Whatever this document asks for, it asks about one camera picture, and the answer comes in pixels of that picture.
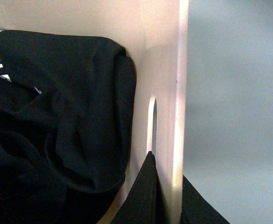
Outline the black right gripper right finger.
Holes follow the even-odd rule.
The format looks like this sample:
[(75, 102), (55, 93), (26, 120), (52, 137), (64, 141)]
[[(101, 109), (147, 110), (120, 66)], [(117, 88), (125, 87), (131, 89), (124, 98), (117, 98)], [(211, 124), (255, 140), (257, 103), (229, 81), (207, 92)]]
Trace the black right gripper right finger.
[(181, 224), (229, 224), (183, 176)]

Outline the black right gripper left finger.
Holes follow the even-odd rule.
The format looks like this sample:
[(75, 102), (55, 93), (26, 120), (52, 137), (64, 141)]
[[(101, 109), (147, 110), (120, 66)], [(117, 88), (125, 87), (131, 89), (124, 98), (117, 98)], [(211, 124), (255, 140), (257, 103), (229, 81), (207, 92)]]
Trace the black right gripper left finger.
[(169, 224), (169, 180), (149, 151), (112, 224)]

